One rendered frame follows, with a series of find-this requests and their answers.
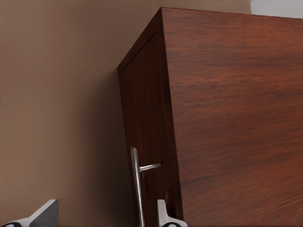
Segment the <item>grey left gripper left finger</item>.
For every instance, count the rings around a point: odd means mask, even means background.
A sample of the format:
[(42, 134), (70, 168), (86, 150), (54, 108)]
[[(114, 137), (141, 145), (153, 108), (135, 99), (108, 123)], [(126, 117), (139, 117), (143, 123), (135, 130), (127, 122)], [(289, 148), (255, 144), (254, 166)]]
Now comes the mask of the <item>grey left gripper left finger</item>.
[(57, 227), (58, 200), (51, 199), (27, 218), (11, 221), (1, 227)]

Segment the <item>dark wooden drawer cabinet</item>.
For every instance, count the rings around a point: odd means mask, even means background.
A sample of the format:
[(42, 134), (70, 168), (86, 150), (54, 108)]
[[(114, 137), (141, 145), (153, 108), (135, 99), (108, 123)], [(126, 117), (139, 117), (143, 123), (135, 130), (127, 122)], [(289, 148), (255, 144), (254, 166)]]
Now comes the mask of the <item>dark wooden drawer cabinet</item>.
[(188, 227), (303, 227), (303, 19), (162, 7), (118, 78), (153, 36), (168, 215)]

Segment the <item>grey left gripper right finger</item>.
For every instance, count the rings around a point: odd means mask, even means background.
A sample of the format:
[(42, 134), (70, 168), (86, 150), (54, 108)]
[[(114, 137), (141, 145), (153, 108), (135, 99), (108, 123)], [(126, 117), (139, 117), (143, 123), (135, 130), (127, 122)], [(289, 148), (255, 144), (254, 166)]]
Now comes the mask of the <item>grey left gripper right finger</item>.
[(187, 227), (187, 223), (168, 215), (165, 200), (157, 200), (159, 227)]

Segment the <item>wooden drawer front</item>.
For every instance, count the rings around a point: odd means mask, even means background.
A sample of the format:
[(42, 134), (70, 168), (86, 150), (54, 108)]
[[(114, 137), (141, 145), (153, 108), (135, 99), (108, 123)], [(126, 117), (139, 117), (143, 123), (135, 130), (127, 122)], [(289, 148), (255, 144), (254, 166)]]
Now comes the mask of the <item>wooden drawer front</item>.
[(158, 226), (157, 200), (170, 185), (157, 37), (139, 51), (119, 75), (127, 148), (135, 147), (140, 166), (160, 163), (140, 173), (146, 227)]

